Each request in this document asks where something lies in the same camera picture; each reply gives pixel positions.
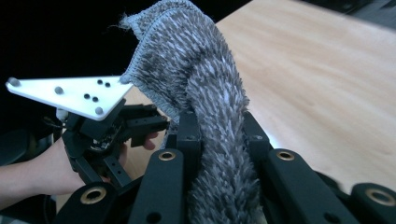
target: fluffy fabric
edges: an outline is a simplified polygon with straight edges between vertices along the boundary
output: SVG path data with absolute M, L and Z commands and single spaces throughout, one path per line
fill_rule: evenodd
M 263 223 L 259 182 L 242 130 L 248 98 L 216 25 L 189 1 L 161 1 L 121 21 L 140 43 L 122 83 L 133 82 L 178 123 L 193 110 L 204 140 L 189 192 L 191 223 Z

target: brass ring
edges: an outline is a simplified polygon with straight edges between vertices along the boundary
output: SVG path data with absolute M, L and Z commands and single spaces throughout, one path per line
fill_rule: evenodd
M 158 157 L 162 161 L 171 161 L 172 159 L 174 159 L 176 157 L 176 154 L 171 151 L 165 151 L 165 152 L 161 153 Z
M 294 160 L 294 155 L 287 152 L 287 151 L 278 151 L 276 155 L 282 160 L 282 161 L 293 161 Z
M 396 200 L 392 197 L 392 195 L 386 193 L 381 189 L 367 189 L 366 191 L 367 197 L 376 203 L 380 203 L 385 206 L 395 206 Z
M 106 189 L 103 187 L 93 187 L 85 190 L 85 192 L 81 195 L 81 202 L 84 204 L 93 204 L 99 203 L 106 196 Z

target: gray object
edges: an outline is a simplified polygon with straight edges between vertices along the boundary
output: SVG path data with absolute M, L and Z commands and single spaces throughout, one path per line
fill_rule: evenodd
M 242 130 L 248 98 L 216 25 L 189 1 L 164 0 L 121 23 L 140 40 L 121 83 L 133 82 L 172 119 L 193 110 L 204 140 L 189 192 L 191 223 L 263 223 L 259 180 Z

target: microfiber cloth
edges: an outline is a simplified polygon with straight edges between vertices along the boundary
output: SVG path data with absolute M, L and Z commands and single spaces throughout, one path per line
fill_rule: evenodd
M 172 120 L 194 111 L 204 151 L 188 195 L 191 223 L 263 223 L 260 185 L 243 133 L 248 98 L 215 23 L 186 0 L 162 0 L 120 27 L 139 44 L 121 83 L 133 82 Z

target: white triangular plate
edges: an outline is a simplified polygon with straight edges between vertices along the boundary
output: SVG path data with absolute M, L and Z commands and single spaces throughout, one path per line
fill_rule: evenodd
M 94 120 L 105 119 L 133 86 L 121 84 L 120 77 L 19 79 L 19 83 L 6 85 L 12 93 Z

